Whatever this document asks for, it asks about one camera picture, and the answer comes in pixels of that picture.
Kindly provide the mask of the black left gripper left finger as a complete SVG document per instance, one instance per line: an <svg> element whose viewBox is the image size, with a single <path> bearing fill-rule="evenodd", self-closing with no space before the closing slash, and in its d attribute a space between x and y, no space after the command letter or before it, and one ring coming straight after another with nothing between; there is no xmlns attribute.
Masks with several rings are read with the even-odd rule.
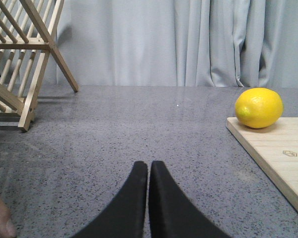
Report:
<svg viewBox="0 0 298 238"><path fill-rule="evenodd" d="M148 166L134 162L122 188L108 206L76 238L141 238L143 236Z"/></svg>

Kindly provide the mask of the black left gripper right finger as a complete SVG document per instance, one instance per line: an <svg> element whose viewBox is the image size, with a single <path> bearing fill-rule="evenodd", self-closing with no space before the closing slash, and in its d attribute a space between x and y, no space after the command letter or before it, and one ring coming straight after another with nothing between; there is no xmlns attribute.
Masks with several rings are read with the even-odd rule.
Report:
<svg viewBox="0 0 298 238"><path fill-rule="evenodd" d="M153 238L228 238L179 188L163 161L151 165L149 223Z"/></svg>

